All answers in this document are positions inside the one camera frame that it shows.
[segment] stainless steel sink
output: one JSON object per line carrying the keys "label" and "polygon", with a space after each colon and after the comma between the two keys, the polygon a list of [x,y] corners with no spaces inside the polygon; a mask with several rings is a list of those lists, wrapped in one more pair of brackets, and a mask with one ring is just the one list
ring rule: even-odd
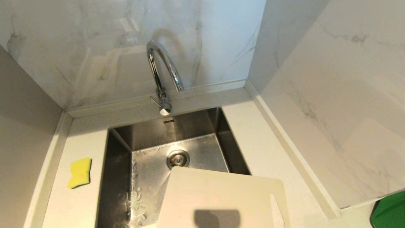
{"label": "stainless steel sink", "polygon": [[172,166],[250,175],[220,108],[110,129],[97,227],[156,223]]}

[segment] white cutting board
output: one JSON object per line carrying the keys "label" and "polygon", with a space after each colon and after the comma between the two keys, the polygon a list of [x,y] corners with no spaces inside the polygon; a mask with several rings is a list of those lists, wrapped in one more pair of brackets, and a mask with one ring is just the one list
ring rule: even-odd
{"label": "white cutting board", "polygon": [[[277,214],[282,218],[273,219]],[[174,167],[157,228],[279,228],[283,225],[290,228],[281,180]]]}

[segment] sponge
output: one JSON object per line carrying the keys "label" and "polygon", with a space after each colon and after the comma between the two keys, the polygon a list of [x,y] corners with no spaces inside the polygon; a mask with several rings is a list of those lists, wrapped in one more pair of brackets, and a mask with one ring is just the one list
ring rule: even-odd
{"label": "sponge", "polygon": [[83,158],[74,161],[70,164],[70,172],[72,177],[69,180],[68,188],[76,188],[78,186],[90,183],[90,167],[92,166],[91,158]]}

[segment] drain strainer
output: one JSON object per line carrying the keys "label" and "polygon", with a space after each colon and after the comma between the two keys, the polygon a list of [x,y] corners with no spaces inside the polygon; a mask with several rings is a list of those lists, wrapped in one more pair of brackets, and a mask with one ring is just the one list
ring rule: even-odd
{"label": "drain strainer", "polygon": [[167,166],[172,169],[175,166],[187,167],[190,162],[190,156],[183,150],[173,151],[167,156]]}

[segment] white countertop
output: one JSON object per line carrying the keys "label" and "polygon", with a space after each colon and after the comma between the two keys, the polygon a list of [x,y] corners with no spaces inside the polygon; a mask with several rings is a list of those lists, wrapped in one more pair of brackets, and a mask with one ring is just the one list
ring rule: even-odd
{"label": "white countertop", "polygon": [[[283,181],[291,227],[371,228],[369,216],[372,205],[336,219],[326,218],[245,89],[173,100],[172,106],[173,115],[222,107],[252,175]],[[43,227],[94,227],[108,128],[159,117],[158,108],[151,103],[75,119],[56,173]],[[84,157],[93,159],[90,171],[91,183],[76,189],[67,188],[70,163]]]}

